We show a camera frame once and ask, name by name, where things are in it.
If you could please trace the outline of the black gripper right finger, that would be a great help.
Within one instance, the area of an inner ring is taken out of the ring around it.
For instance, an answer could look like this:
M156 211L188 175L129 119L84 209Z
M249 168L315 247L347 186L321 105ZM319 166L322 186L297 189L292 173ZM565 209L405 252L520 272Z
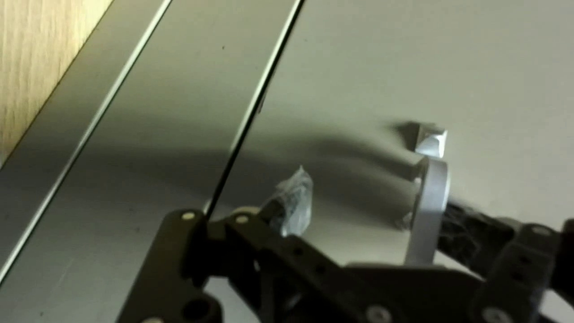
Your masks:
M554 323L547 290L574 306L574 218L552 229L448 202L437 249L482 277L469 304L480 323Z

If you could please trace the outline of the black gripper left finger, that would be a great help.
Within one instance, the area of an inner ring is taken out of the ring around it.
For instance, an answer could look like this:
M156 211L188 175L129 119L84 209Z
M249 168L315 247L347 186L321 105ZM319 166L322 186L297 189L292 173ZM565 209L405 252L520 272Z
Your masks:
M374 290L301 238L312 191L299 168L254 211L166 215L116 323L224 323L222 301L206 290L211 277L226 279L258 323L371 323Z

